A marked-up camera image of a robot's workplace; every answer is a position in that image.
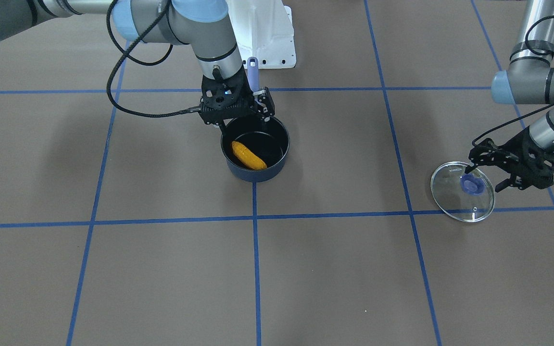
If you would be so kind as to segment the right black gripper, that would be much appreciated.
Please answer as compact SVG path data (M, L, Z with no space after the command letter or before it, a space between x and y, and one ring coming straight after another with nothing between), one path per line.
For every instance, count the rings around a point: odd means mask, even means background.
M276 114L270 89L263 87L253 92L245 72L237 72L226 79L203 76L200 117L204 124L224 125L225 120L251 116L256 113L263 121L270 121Z

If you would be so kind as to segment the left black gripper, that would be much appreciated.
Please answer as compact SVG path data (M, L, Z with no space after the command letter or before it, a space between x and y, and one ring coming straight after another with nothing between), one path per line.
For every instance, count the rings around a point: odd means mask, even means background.
M510 153L504 163L501 149ZM491 138L474 144L468 154L471 165L465 168L465 174L472 173L479 166L499 166L510 174L494 187L500 193L509 187L526 190L530 186L540 190L554 185L554 141L547 148L539 147L530 135L529 127L508 140L501 149Z

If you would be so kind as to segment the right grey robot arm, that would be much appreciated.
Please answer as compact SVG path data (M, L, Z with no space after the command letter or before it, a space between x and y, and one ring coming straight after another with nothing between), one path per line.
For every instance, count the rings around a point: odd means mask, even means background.
M119 111L145 118L196 112L204 123L222 127L226 120L275 115L268 88L251 86L224 0L0 0L0 42L55 18L103 14L108 35L119 50L106 82L110 103ZM122 107L114 99L114 77L141 43L191 46L202 70L197 107L147 113Z

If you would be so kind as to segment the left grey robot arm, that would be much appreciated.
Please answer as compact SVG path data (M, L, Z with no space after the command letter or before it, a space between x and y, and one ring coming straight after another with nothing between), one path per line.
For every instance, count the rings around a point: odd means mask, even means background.
M469 153L470 173L479 166L496 166L508 178L495 192L508 187L546 189L554 184L554 0L529 0L506 70L491 83L491 96L499 104L540 105L541 117L497 145L482 134Z

